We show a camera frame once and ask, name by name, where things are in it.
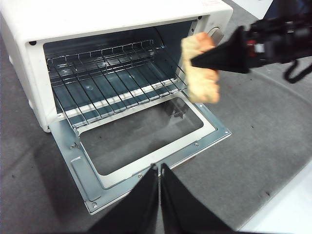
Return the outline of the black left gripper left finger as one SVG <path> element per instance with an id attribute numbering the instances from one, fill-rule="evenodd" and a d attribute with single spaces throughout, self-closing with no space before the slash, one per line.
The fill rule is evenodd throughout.
<path id="1" fill-rule="evenodd" d="M 152 164 L 131 192 L 90 229 L 90 234 L 154 234 L 158 167 Z"/>

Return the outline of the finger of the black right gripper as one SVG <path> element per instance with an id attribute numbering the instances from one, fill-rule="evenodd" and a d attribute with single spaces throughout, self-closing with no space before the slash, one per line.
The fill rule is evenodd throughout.
<path id="1" fill-rule="evenodd" d="M 238 27 L 228 41 L 191 59 L 191 65 L 198 68 L 246 74 L 247 41 L 244 27 Z"/>

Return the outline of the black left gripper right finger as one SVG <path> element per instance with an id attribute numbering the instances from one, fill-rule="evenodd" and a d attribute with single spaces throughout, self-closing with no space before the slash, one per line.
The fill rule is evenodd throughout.
<path id="1" fill-rule="evenodd" d="M 166 234 L 234 233 L 191 194 L 165 163 L 161 165 L 160 186 L 160 203 Z"/>

